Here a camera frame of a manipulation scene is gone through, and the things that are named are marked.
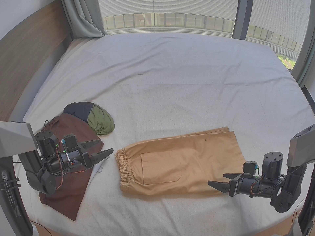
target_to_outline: pocket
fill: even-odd
[[[181,165],[175,151],[141,154],[143,184],[178,181],[182,176]]]

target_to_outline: khaki pants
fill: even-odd
[[[131,144],[115,154],[120,189],[142,195],[217,195],[208,180],[228,182],[245,159],[228,127]]]

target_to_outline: green cloth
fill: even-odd
[[[107,135],[115,128],[114,120],[110,114],[96,104],[90,111],[88,124],[98,135]]]

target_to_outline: folded shorts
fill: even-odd
[[[131,144],[115,154],[120,189],[141,195],[217,195],[208,180],[242,173],[245,159],[228,127]]]

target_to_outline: headboard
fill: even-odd
[[[61,0],[30,15],[0,40],[0,121],[8,121],[27,84],[70,34]]]

